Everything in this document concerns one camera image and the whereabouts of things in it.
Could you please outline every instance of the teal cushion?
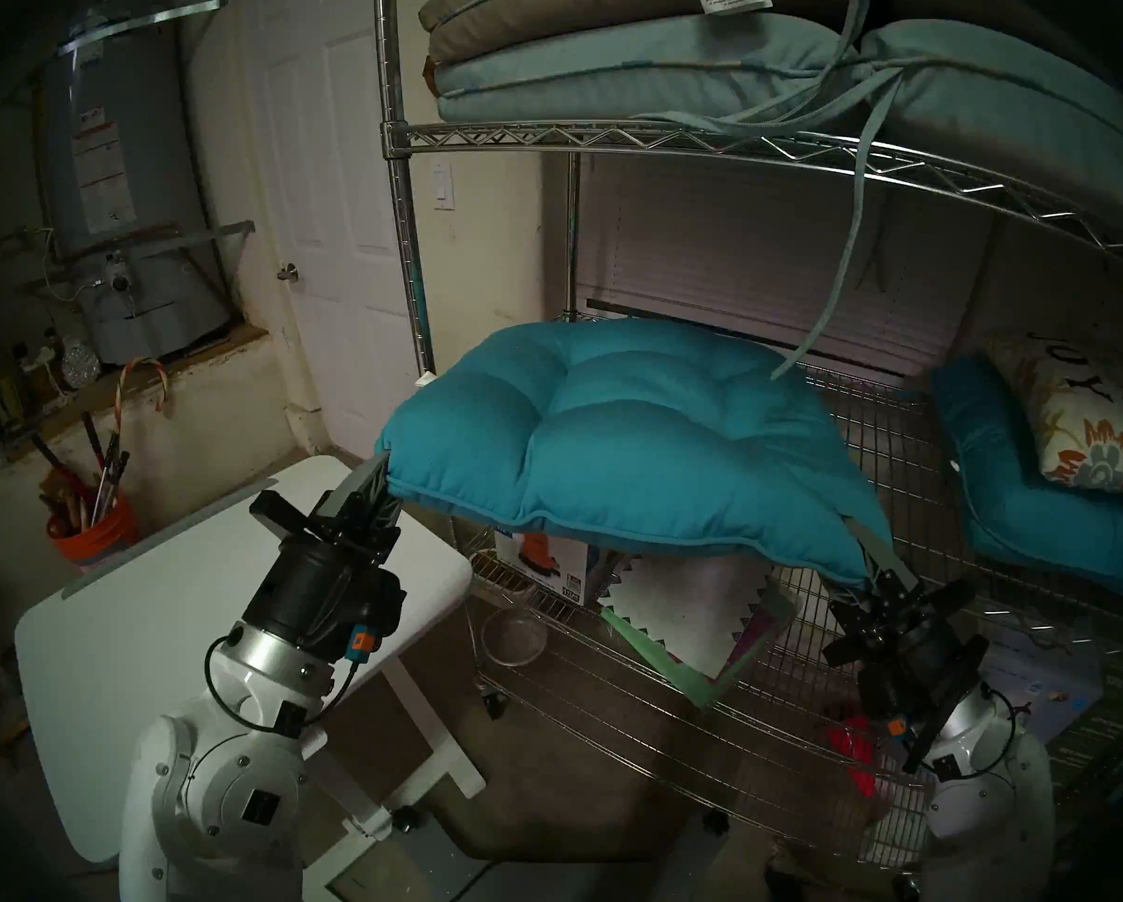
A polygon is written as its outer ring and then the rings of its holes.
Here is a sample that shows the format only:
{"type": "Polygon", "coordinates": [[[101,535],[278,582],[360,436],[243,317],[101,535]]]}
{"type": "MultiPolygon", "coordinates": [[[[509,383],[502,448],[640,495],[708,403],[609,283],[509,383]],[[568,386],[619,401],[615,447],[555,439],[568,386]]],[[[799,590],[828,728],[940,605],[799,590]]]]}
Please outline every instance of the teal cushion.
{"type": "Polygon", "coordinates": [[[624,552],[742,547],[858,586],[841,521],[891,541],[875,490],[782,356],[651,320],[489,337],[399,407],[390,490],[450,513],[624,552]]]}
{"type": "Polygon", "coordinates": [[[942,367],[932,388],[976,552],[1078,573],[1123,593],[1123,495],[1042,476],[1025,412],[987,359],[942,367]]]}
{"type": "MultiPolygon", "coordinates": [[[[815,81],[838,35],[792,16],[681,16],[532,40],[440,67],[445,121],[731,116],[815,81]]],[[[852,49],[846,53],[853,61],[852,49]]],[[[821,92],[848,84],[834,73],[821,92]]],[[[770,116],[793,102],[778,102],[770,116]]]]}
{"type": "Polygon", "coordinates": [[[1123,94],[1101,78],[964,21],[896,21],[858,52],[860,80],[903,71],[884,140],[1016,176],[1123,224],[1123,94]]]}

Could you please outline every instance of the metal wire shelf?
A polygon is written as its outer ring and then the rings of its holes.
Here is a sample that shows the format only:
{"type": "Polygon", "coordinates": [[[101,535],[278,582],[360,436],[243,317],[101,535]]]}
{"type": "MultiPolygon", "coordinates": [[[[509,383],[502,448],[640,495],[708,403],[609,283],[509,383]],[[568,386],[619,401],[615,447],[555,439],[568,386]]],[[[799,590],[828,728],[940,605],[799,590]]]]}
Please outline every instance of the metal wire shelf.
{"type": "MultiPolygon", "coordinates": [[[[387,157],[423,152],[533,151],[679,154],[756,161],[786,167],[853,174],[858,138],[798,133],[740,138],[669,122],[514,121],[383,127],[387,157]]],[[[1123,262],[1123,231],[1057,193],[949,157],[871,144],[867,179],[948,195],[995,209],[1079,239],[1123,262]]]]}
{"type": "MultiPolygon", "coordinates": [[[[820,367],[804,374],[875,485],[896,553],[928,584],[969,575],[980,590],[976,619],[1016,620],[1048,643],[1101,646],[1123,660],[1122,596],[1067,576],[986,563],[969,549],[928,402],[820,367]]],[[[915,865],[924,780],[898,773],[877,738],[870,739],[873,765],[830,746],[829,732],[853,710],[856,683],[852,668],[832,668],[820,657],[839,629],[811,570],[776,570],[798,600],[795,622],[701,713],[594,609],[576,608],[501,564],[489,535],[475,539],[469,562],[481,586],[533,609],[556,631],[528,666],[484,665],[486,682],[639,773],[751,824],[883,866],[915,865]],[[875,777],[873,796],[856,787],[857,775],[875,777]],[[904,814],[882,840],[869,840],[868,822],[893,805],[904,814]]]]}

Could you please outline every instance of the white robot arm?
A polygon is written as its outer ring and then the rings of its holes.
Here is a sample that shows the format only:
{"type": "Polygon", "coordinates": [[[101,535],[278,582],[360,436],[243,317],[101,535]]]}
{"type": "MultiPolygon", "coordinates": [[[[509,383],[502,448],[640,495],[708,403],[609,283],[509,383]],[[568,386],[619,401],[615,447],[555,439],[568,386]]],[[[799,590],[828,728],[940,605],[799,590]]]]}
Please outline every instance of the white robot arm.
{"type": "Polygon", "coordinates": [[[309,517],[272,491],[250,510],[280,554],[243,619],[210,644],[207,690],[138,740],[119,853],[125,902],[300,898],[300,737],[398,627],[404,592],[380,567],[399,534],[385,456],[309,517]],[[339,657],[353,667],[323,707],[339,657]]]}
{"type": "Polygon", "coordinates": [[[1019,728],[1007,699],[980,678],[987,639],[977,634],[962,643],[948,622],[974,591],[966,580],[928,591],[873,532],[853,520],[847,526],[875,578],[868,595],[843,592],[832,603],[846,636],[823,656],[834,666],[860,664],[864,713],[903,745],[905,773],[933,778],[924,819],[897,802],[871,827],[873,857],[898,864],[884,845],[921,844],[920,872],[904,881],[904,900],[1038,899],[1053,853],[1050,759],[1019,728]]]}

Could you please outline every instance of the floor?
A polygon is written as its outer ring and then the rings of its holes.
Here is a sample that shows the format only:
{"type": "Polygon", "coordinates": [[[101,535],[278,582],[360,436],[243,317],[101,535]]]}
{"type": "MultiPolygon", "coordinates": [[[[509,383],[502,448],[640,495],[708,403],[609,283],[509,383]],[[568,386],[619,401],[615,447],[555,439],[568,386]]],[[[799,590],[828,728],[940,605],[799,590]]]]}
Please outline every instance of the floor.
{"type": "MultiPolygon", "coordinates": [[[[282,459],[282,466],[294,459],[282,459]]],[[[411,511],[441,530],[439,518],[411,511]]],[[[472,598],[465,608],[475,625],[490,605],[472,598]]],[[[551,721],[519,704],[493,721],[474,685],[474,662],[465,608],[449,614],[404,653],[404,663],[449,730],[484,774],[489,785],[464,799],[453,781],[442,781],[424,805],[458,847],[478,859],[654,859],[663,854],[700,807],[640,775],[594,747],[578,741],[551,721]]],[[[427,756],[427,746],[384,678],[375,678],[325,721],[329,745],[371,795],[387,794],[427,756]]],[[[52,805],[29,737],[15,755],[15,773],[0,769],[0,800],[35,839],[39,853],[93,902],[118,898],[115,871],[92,872],[69,846],[52,805]]],[[[303,857],[314,859],[344,831],[343,810],[312,791],[302,820],[303,857]]],[[[774,855],[764,831],[733,824],[729,838],[697,891],[697,900],[759,902],[769,899],[764,872],[774,855]]],[[[795,859],[785,857],[785,866],[795,859]]],[[[833,862],[802,857],[825,878],[849,878],[833,862]]],[[[427,899],[407,880],[405,859],[386,841],[358,859],[334,885],[346,902],[390,899],[390,887],[416,902],[427,899]]],[[[850,876],[856,876],[848,868],[850,876]]],[[[849,878],[853,884],[856,880],[849,878]]],[[[820,890],[805,899],[889,898],[885,881],[871,882],[866,896],[820,890]]]]}

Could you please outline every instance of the throw pillow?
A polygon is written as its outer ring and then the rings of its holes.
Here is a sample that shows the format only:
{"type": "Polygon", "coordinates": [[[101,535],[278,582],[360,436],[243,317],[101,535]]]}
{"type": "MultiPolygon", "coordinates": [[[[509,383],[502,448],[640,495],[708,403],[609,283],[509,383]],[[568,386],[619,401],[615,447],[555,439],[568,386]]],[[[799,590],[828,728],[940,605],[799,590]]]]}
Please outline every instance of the throw pillow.
{"type": "Polygon", "coordinates": [[[1123,358],[1033,334],[990,336],[984,352],[1025,409],[1041,474],[1123,494],[1123,358]]]}

